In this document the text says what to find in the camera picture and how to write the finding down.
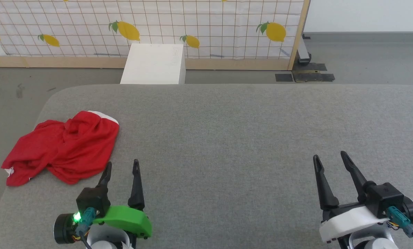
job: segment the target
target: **floor stain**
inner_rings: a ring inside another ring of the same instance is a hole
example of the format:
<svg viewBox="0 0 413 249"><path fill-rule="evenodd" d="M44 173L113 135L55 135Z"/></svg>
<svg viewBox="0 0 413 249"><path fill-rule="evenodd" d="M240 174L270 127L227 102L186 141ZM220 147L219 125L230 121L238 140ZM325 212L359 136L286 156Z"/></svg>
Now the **floor stain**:
<svg viewBox="0 0 413 249"><path fill-rule="evenodd" d="M23 98L23 90L25 89L25 87L22 86L22 83L17 85L17 89L16 89L16 98Z"/></svg>

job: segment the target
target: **gray floor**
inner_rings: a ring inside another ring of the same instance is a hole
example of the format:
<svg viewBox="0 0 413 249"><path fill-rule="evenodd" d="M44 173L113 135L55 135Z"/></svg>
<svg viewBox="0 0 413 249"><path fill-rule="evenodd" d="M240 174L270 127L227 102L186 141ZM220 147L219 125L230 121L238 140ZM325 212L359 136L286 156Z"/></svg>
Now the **gray floor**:
<svg viewBox="0 0 413 249"><path fill-rule="evenodd" d="M413 42L306 41L312 62L325 63L332 84L413 85ZM186 83L276 84L274 71L187 71ZM116 84L120 69L0 68L0 165L17 139L34 128L42 106L68 87ZM6 173L0 169L0 197Z"/></svg>

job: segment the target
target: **wooden frame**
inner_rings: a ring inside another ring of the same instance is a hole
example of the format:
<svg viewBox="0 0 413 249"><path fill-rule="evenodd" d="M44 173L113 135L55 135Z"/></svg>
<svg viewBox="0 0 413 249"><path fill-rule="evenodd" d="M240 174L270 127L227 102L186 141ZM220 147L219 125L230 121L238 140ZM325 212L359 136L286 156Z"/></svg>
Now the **wooden frame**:
<svg viewBox="0 0 413 249"><path fill-rule="evenodd" d="M309 10L304 0L290 60L287 59L186 59L186 69L197 70L292 70L299 39ZM0 56L0 67L124 68L126 58L110 57L19 57Z"/></svg>

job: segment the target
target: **gray baseboard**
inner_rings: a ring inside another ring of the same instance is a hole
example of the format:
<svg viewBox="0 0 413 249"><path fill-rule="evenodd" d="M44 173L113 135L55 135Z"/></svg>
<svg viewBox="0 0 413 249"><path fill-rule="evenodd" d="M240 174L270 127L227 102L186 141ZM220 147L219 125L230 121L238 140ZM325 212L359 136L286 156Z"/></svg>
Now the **gray baseboard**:
<svg viewBox="0 0 413 249"><path fill-rule="evenodd" d="M413 33L304 33L312 42L413 43Z"/></svg>

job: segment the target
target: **green led light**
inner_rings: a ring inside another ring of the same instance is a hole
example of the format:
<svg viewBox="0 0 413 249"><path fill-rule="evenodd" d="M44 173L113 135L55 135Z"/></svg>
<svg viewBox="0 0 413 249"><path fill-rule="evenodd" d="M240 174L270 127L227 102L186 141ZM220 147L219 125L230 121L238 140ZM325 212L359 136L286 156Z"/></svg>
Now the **green led light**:
<svg viewBox="0 0 413 249"><path fill-rule="evenodd" d="M80 222L80 220L82 219L82 217L80 217L80 213L77 212L77 214L73 215L73 220L74 222Z"/></svg>

